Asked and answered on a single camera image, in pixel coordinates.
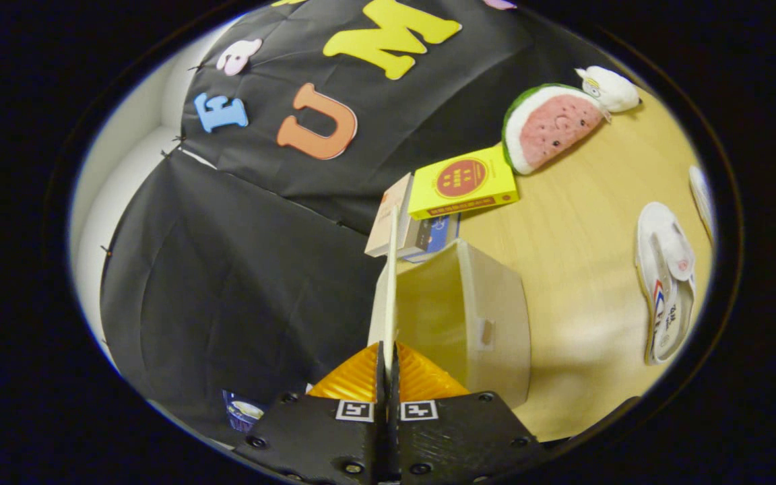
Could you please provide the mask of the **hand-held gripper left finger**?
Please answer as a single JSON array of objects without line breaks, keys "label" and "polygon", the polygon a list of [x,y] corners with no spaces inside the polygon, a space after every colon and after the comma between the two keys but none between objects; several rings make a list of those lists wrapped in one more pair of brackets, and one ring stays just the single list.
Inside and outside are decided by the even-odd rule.
[{"label": "hand-held gripper left finger", "polygon": [[235,457],[292,484],[376,484],[387,423],[384,344],[361,350],[333,377],[363,377],[364,398],[281,393]]}]

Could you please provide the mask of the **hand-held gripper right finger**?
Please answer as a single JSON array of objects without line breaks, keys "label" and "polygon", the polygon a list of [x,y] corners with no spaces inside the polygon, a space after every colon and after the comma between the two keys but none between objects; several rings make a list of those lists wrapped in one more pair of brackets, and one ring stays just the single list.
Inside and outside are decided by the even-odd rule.
[{"label": "hand-held gripper right finger", "polygon": [[467,390],[409,345],[396,343],[393,357],[391,478],[401,484],[492,484],[550,459],[498,393]]}]

